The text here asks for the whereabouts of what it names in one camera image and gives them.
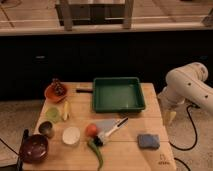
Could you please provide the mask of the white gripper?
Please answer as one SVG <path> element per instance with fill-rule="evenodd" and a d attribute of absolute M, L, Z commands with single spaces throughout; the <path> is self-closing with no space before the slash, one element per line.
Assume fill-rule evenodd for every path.
<path fill-rule="evenodd" d="M 176 111 L 172 111 L 185 102 L 185 98 L 170 87 L 164 87 L 157 95 L 161 107 L 166 110 L 163 115 L 165 125 L 170 125 L 176 117 Z"/>

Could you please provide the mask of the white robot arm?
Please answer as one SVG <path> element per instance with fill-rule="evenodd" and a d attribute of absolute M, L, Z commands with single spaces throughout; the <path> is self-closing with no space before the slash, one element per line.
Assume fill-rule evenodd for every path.
<path fill-rule="evenodd" d="M 166 86 L 157 95 L 164 125 L 173 121 L 175 109 L 185 100 L 213 114 L 213 88 L 205 84 L 207 78 L 208 69 L 200 62 L 172 69 L 166 74 Z"/>

